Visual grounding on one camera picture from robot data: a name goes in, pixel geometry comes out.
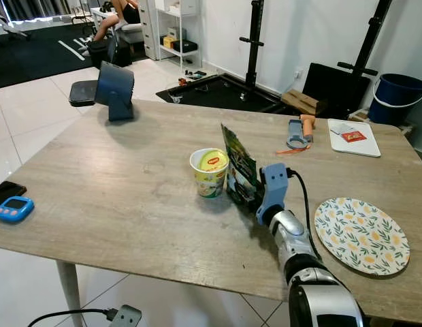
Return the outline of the green snack bag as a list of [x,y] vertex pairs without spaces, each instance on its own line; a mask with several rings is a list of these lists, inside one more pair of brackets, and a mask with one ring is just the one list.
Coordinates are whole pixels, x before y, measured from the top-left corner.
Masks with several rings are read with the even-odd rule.
[[227,172],[226,191],[229,198],[241,208],[241,183],[259,180],[257,162],[246,152],[245,147],[226,125],[221,124],[225,141],[225,151],[229,156],[229,171]]

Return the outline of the yellow green noodle cup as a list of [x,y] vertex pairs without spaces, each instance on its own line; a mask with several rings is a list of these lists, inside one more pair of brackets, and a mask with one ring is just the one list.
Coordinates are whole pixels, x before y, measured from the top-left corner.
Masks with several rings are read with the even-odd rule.
[[221,149],[199,149],[189,158],[197,192],[202,198],[217,198],[225,187],[229,156]]

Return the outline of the black gym floor mat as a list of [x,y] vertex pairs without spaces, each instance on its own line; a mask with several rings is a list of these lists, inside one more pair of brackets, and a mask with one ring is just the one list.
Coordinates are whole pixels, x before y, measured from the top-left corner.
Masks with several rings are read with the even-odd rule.
[[216,107],[236,111],[298,115],[295,107],[286,105],[279,94],[258,84],[246,83],[231,74],[217,74],[159,91],[156,96],[168,103]]

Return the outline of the grey wood dining table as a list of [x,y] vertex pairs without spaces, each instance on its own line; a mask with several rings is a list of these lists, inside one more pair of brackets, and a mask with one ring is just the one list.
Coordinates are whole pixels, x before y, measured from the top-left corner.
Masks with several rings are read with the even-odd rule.
[[93,107],[11,175],[36,206],[25,221],[0,222],[0,249],[282,301],[266,228],[227,196],[197,193],[189,156],[222,149],[228,127],[258,165],[299,172],[311,209],[351,197],[394,218],[411,248],[401,274],[364,277],[321,255],[370,317],[422,324],[422,161],[398,128],[372,125],[381,150],[372,158],[333,151],[320,119],[310,150],[280,156],[286,116],[143,100],[134,107],[133,121],[113,125]]

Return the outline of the white cutting board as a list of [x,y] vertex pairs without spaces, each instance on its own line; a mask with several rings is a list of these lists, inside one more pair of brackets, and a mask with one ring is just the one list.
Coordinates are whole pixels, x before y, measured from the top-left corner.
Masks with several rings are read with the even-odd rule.
[[[350,153],[351,155],[363,155],[368,157],[380,157],[381,152],[368,123],[342,121],[342,119],[328,119],[330,146],[336,152]],[[348,131],[360,131],[367,139],[348,143],[340,134]]]

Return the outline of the small red packet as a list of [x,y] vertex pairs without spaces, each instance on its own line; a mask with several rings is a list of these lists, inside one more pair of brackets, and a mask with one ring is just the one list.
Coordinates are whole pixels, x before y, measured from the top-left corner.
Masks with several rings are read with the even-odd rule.
[[340,134],[341,138],[348,142],[348,143],[352,143],[352,142],[358,142],[361,140],[366,140],[367,138],[358,130],[355,131],[348,131],[347,133],[341,133]]

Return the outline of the black flat panel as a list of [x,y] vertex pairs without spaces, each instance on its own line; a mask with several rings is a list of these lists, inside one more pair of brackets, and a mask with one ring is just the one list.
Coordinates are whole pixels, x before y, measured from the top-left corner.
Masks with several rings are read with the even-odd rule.
[[360,109],[370,83],[367,77],[354,79],[350,72],[311,63],[302,93],[318,101],[318,118],[345,120]]

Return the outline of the black rack upright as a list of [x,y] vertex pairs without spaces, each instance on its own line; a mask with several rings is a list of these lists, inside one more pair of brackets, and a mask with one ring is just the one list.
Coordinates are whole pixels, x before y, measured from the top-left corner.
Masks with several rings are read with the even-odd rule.
[[338,62],[338,67],[351,70],[351,77],[358,79],[361,75],[376,76],[375,69],[366,67],[370,55],[372,55],[373,47],[380,35],[381,27],[391,7],[392,0],[379,0],[373,16],[368,21],[368,30],[363,43],[361,43],[360,51],[357,54],[355,63]]
[[265,0],[251,0],[250,29],[248,37],[240,37],[239,40],[250,44],[248,56],[248,68],[246,68],[245,85],[248,89],[255,89],[257,84],[257,57],[259,48],[264,43],[259,40],[261,34],[261,20],[263,20],[263,6]]

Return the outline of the dark blue desk fan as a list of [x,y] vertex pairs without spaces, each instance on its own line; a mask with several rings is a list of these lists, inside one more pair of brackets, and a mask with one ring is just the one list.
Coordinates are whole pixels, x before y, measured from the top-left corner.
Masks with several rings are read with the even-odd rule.
[[100,63],[94,102],[108,107],[110,122],[134,119],[132,102],[134,84],[134,75],[129,69],[107,61]]

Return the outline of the black smartphone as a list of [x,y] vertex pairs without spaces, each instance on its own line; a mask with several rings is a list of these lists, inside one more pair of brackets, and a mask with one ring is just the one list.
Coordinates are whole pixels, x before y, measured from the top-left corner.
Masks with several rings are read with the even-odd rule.
[[7,202],[9,198],[23,196],[25,192],[27,192],[27,187],[11,181],[3,181],[0,183],[0,206]]

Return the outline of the blue kitchen timer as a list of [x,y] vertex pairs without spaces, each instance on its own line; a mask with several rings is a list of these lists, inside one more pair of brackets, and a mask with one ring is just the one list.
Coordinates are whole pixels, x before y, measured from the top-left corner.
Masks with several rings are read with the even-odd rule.
[[12,196],[0,204],[0,221],[21,222],[33,212],[34,200],[23,196]]

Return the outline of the black chair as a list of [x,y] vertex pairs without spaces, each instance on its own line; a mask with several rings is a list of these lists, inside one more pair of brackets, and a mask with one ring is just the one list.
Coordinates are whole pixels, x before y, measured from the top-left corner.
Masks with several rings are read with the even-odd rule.
[[94,104],[97,84],[98,81],[96,81],[96,79],[77,81],[73,83],[69,93],[70,105],[73,107],[92,106]]

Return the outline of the white shelf unit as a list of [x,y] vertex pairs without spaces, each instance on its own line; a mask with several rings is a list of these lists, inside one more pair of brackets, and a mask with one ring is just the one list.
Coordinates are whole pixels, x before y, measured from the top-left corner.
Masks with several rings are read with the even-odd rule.
[[198,46],[198,0],[139,0],[146,56],[173,59],[181,69],[202,66]]

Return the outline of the black floor bag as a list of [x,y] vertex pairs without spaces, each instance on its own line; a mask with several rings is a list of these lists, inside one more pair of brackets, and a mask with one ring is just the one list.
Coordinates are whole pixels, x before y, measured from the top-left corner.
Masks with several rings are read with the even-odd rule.
[[90,54],[93,66],[101,69],[103,63],[114,64],[116,54],[116,41],[112,38],[103,38],[98,41],[90,41],[88,44],[88,53]]

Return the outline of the seated person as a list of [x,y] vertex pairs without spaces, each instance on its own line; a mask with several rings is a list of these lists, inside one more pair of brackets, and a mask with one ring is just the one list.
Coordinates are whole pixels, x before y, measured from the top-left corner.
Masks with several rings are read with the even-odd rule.
[[111,2],[112,7],[115,9],[115,14],[104,18],[99,23],[98,31],[92,39],[93,42],[102,40],[106,35],[106,31],[121,21],[127,24],[139,24],[141,22],[140,6],[136,0],[111,0]]

